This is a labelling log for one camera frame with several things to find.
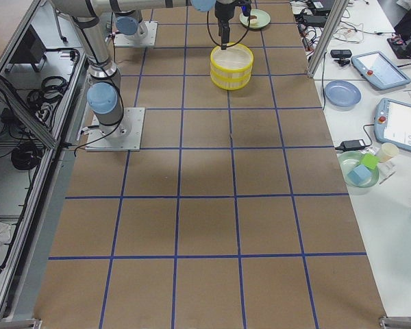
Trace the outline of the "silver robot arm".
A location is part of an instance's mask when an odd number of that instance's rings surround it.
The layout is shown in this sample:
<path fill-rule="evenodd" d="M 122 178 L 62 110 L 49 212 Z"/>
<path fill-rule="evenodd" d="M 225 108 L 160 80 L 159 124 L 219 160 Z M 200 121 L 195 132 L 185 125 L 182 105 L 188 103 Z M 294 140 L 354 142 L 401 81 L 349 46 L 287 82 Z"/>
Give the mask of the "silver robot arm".
<path fill-rule="evenodd" d="M 229 43 L 229 20 L 234 17 L 238 1 L 54 1 L 53 6 L 70 17 L 84 53 L 90 63 L 89 73 L 94 81 L 108 82 L 120 78 L 115 61 L 111 58 L 102 36 L 99 17 L 105 12 L 131 14 L 140 10 L 193 6 L 201 12 L 215 11 L 219 36 L 224 45 Z"/>
<path fill-rule="evenodd" d="M 140 10 L 115 13 L 115 25 L 117 30 L 130 40 L 141 40 L 148 34 Z"/>

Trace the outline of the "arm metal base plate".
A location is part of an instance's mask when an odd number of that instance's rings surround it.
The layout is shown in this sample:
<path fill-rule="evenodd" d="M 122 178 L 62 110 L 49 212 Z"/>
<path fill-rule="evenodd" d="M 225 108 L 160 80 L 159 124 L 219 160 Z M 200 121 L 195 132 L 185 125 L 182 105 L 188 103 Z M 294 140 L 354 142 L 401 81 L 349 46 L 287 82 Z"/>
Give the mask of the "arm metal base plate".
<path fill-rule="evenodd" d="M 116 126 L 99 125 L 99 120 L 94 114 L 92 124 L 97 125 L 97 128 L 89 132 L 85 150 L 139 151 L 144 120 L 145 108 L 125 108 L 120 125 L 108 135 Z"/>
<path fill-rule="evenodd" d="M 154 47 L 157 29 L 157 21 L 142 21 L 136 29 L 120 27 L 116 32 L 114 46 L 117 48 Z"/>

